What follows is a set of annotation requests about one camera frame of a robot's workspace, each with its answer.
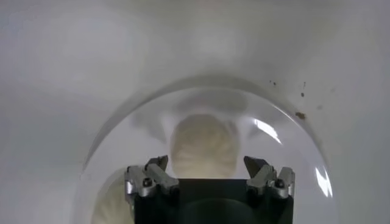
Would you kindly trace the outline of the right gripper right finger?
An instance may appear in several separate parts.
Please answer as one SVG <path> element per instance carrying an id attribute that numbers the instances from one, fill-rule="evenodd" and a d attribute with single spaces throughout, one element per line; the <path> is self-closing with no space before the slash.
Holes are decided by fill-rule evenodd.
<path id="1" fill-rule="evenodd" d="M 267 192 L 277 199 L 294 197 L 295 173 L 292 168 L 282 167 L 277 173 L 266 160 L 251 156 L 244 157 L 244 164 L 250 175 L 246 181 L 247 189 L 257 197 L 262 197 Z"/>

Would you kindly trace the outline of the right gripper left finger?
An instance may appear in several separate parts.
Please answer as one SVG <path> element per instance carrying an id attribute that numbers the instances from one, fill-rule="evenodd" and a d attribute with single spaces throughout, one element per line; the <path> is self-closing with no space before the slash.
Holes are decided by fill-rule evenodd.
<path id="1" fill-rule="evenodd" d="M 124 173 L 125 199 L 134 205 L 136 197 L 151 198 L 160 191 L 168 198 L 178 198 L 179 180 L 165 170 L 168 156 L 151 158 L 144 166 L 129 166 Z"/>

